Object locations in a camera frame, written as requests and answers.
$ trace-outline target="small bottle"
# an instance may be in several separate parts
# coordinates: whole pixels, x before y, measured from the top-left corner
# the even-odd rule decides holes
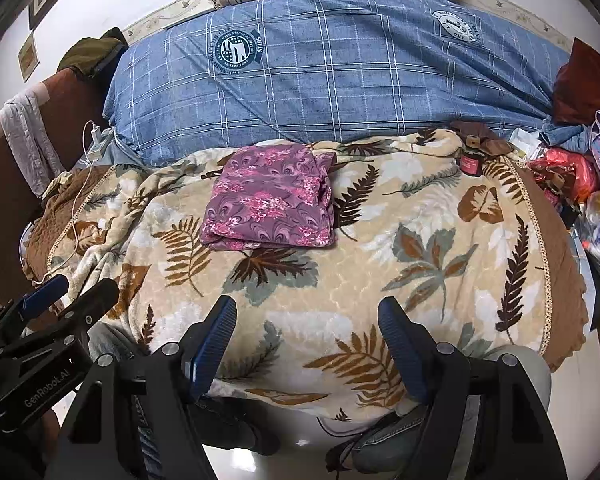
[[[469,176],[481,176],[486,155],[480,151],[480,137],[467,136],[460,155],[460,170]]]
[[[554,173],[554,176],[552,176],[551,179],[546,179],[544,181],[544,186],[544,196],[559,213],[562,209],[562,186],[564,186],[562,175]]]

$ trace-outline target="white cable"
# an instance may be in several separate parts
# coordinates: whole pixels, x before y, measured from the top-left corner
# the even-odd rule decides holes
[[[78,198],[80,197],[80,194],[84,191],[84,188],[87,187],[87,182],[89,181],[89,177],[91,176],[91,170],[93,170],[93,162],[89,159],[89,156],[87,155],[87,148],[84,145],[84,134],[87,129],[87,124],[89,124],[89,123],[91,123],[92,129],[95,128],[95,126],[96,126],[96,124],[93,121],[87,121],[86,123],[84,123],[84,127],[82,128],[82,152],[84,153],[84,158],[86,159],[87,164],[89,165],[89,173],[87,173],[87,178],[84,179],[84,184],[82,184],[80,191],[78,191],[78,194],[74,198],[74,204],[71,206],[71,227],[74,230],[74,239],[75,239],[74,252],[72,252],[69,255],[69,257],[64,260],[64,262],[55,266],[53,269],[51,269],[49,272],[47,272],[44,276],[42,276],[42,279],[40,279],[39,282],[32,280],[31,283],[33,285],[42,285],[50,275],[52,275],[57,270],[62,269],[66,265],[66,263],[74,256],[74,254],[77,253],[77,251],[78,251],[79,242],[78,242],[78,231],[75,229],[75,222],[77,220],[75,218],[75,205],[78,202]]]

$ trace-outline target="red cloth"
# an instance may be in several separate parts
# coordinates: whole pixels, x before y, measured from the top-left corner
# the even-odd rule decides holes
[[[600,54],[578,38],[554,84],[554,123],[590,126],[600,110]]]

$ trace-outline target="blanket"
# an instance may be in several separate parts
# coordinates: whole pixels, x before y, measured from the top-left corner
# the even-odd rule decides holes
[[[76,240],[67,223],[36,272],[65,261],[67,302],[115,279],[120,300],[105,321],[146,351],[178,340],[220,294],[231,295],[237,326],[211,395],[351,420],[408,409],[414,402],[378,330],[385,296],[468,356],[510,343],[543,354],[554,339],[558,282],[525,183],[504,157],[483,176],[461,173],[460,146],[449,130],[310,145],[337,157],[336,243],[313,250],[200,244],[212,184],[233,148],[155,171],[112,166],[80,200],[77,253],[70,256]],[[582,336],[582,324],[578,330]]]
[[[104,116],[144,163],[269,139],[351,142],[453,120],[542,127],[568,54],[447,0],[257,0],[122,56]]]

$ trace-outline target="clothing pile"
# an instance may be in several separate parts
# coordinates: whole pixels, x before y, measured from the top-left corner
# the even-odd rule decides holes
[[[577,38],[553,99],[541,130],[508,140],[600,274],[600,54]]]

